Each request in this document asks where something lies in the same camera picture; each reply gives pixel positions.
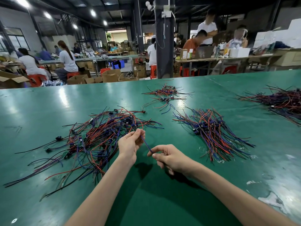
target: green tabletop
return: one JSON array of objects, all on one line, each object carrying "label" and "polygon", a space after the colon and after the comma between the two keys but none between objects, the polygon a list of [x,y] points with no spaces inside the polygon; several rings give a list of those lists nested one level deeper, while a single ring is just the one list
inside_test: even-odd
[{"label": "green tabletop", "polygon": [[[301,223],[301,129],[267,112],[260,104],[234,98],[246,90],[268,92],[262,89],[266,84],[301,87],[301,70],[0,90],[1,182],[31,174],[35,165],[27,166],[28,163],[53,155],[43,149],[17,155],[15,152],[67,136],[69,127],[62,125],[87,121],[89,114],[100,113],[106,106],[141,110],[144,103],[152,100],[141,93],[147,92],[147,87],[158,89],[157,83],[183,87],[183,92],[194,91],[186,104],[172,102],[178,111],[188,112],[185,106],[213,107],[237,136],[251,137],[256,148],[248,149],[252,160],[235,157],[230,162],[213,164],[206,156],[200,158],[206,152],[204,142],[189,128],[172,121],[172,110],[161,115],[153,108],[156,106],[138,115],[145,120],[152,118],[165,128],[146,128],[150,147],[174,144],[255,198],[274,192],[283,201],[287,216]],[[106,225],[240,225],[212,194],[193,182],[169,177],[154,159],[146,157],[147,151],[146,146],[138,151],[137,162],[120,189]],[[44,179],[68,171],[72,165],[72,158],[64,160],[63,167],[58,163],[14,186],[2,186],[0,225],[10,225],[14,219],[17,221],[13,225],[63,225],[95,186],[92,176],[88,176],[42,198],[55,190],[62,176]],[[72,176],[82,172],[77,170]]]}]

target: white t-shirt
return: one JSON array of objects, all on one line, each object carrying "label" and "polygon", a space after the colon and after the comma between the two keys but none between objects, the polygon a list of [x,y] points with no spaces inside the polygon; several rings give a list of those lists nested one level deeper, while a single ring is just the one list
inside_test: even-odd
[{"label": "white t-shirt", "polygon": [[70,58],[67,51],[63,50],[60,52],[60,61],[65,64],[65,70],[68,72],[78,72],[78,67],[75,64],[75,57],[72,51],[70,52],[73,60]]},{"label": "white t-shirt", "polygon": [[[200,30],[205,30],[206,33],[208,33],[208,32],[212,32],[212,31],[217,30],[217,27],[216,27],[216,24],[214,22],[207,25],[204,21],[203,23],[200,23],[199,26],[198,26],[198,32]],[[205,39],[202,44],[212,44],[212,43],[213,43],[212,38],[209,38],[209,39]]]},{"label": "white t-shirt", "polygon": [[155,44],[152,44],[148,47],[148,54],[150,56],[149,65],[157,65],[157,52],[155,49]]},{"label": "white t-shirt", "polygon": [[35,59],[33,57],[31,57],[30,55],[24,55],[21,56],[19,60],[21,61],[21,63],[24,64],[27,75],[41,74],[41,75],[45,75],[48,80],[46,71],[44,69],[37,67]]}]

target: laptop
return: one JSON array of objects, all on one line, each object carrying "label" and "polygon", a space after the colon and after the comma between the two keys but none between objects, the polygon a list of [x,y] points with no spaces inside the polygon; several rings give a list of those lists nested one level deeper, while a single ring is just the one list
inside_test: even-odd
[{"label": "laptop", "polygon": [[195,49],[195,59],[211,58],[214,46],[198,47]]}]

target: plastic stool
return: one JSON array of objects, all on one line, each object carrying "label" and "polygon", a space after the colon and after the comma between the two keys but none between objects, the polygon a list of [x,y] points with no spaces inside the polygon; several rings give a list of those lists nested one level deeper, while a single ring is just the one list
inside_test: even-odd
[{"label": "plastic stool", "polygon": [[111,70],[111,68],[102,68],[102,69],[100,70],[100,74],[102,74],[103,72],[106,72],[107,70]]},{"label": "plastic stool", "polygon": [[68,74],[67,74],[67,79],[69,79],[69,78],[71,78],[71,77],[73,77],[73,76],[76,76],[76,75],[80,75],[80,73],[79,73],[79,72],[71,72],[71,73],[68,73]]},{"label": "plastic stool", "polygon": [[151,79],[154,79],[156,77],[155,70],[157,70],[157,65],[150,66],[150,78]]},{"label": "plastic stool", "polygon": [[42,81],[47,80],[46,76],[42,74],[28,75],[28,78],[31,87],[40,87],[42,85]]},{"label": "plastic stool", "polygon": [[222,74],[226,74],[228,71],[231,74],[236,74],[237,73],[237,66],[226,67],[225,70],[224,70],[224,72]]},{"label": "plastic stool", "polygon": [[[191,71],[191,76],[194,76],[194,70]],[[189,77],[189,68],[184,68],[183,77]]]}]

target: electrical outlet box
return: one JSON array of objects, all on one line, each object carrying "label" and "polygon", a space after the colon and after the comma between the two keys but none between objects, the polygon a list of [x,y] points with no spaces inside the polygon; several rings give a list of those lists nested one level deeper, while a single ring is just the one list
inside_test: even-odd
[{"label": "electrical outlet box", "polygon": [[171,17],[171,11],[162,12],[162,18]]}]

